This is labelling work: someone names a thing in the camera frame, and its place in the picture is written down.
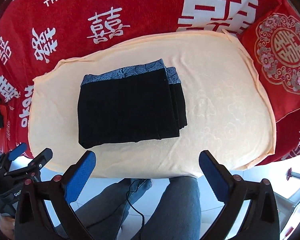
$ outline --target blue textured pad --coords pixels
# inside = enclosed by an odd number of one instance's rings
[[[21,143],[14,150],[9,152],[9,156],[8,156],[9,161],[14,161],[21,154],[23,154],[26,150],[27,150],[27,145],[25,143]]]
[[[226,203],[229,199],[229,185],[209,156],[203,151],[199,156],[199,165],[216,198]]]
[[[77,201],[84,185],[87,183],[94,167],[96,166],[96,155],[89,151],[82,165],[75,171],[74,175],[65,188],[65,199],[68,204]]]

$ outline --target screw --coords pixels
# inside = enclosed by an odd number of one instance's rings
[[[241,181],[242,180],[241,176],[238,175],[238,174],[233,175],[233,178],[234,178],[235,181]]]
[[[29,185],[29,184],[31,184],[31,182],[32,182],[32,180],[31,180],[31,179],[26,179],[26,180],[25,180],[25,184],[26,184],[26,185]]]
[[[270,185],[270,181],[268,179],[263,179],[262,182],[266,185]]]
[[[56,176],[53,177],[53,181],[55,181],[55,182],[58,182],[58,181],[60,181],[61,179],[62,179],[62,176],[61,176],[61,175],[56,175]]]

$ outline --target jeans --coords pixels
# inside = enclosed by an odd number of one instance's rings
[[[118,231],[135,203],[152,186],[150,179],[123,179],[106,187],[75,213],[95,240],[116,240]],[[163,193],[150,220],[142,231],[142,240],[198,240],[201,208],[197,180],[175,177]],[[56,231],[67,238],[62,226]],[[132,240],[139,239],[139,232]]]

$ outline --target embroidered red pillow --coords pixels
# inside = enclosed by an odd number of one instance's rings
[[[300,109],[300,17],[287,0],[251,25],[240,40],[254,60],[276,121]]]

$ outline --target red blanket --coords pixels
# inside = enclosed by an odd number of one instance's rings
[[[155,33],[242,33],[279,1],[13,0],[0,19],[0,97],[7,120],[0,150],[28,142],[32,79],[51,71],[59,60]],[[30,149],[26,155],[32,157]]]

